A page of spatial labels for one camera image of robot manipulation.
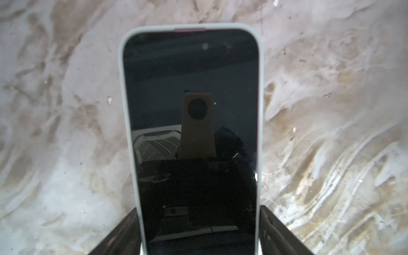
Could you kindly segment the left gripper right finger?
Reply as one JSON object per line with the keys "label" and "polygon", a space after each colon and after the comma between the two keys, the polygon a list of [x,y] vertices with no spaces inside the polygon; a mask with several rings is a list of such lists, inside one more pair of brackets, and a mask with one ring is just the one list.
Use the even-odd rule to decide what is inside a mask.
{"label": "left gripper right finger", "polygon": [[313,255],[266,206],[260,206],[259,216],[259,239],[263,255]]}

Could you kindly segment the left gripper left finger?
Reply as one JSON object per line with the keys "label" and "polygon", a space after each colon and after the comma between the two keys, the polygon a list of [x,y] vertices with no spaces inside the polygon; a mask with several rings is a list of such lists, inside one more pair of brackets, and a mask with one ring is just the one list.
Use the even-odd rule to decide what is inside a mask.
{"label": "left gripper left finger", "polygon": [[139,255],[140,250],[140,227],[134,208],[88,255]]}

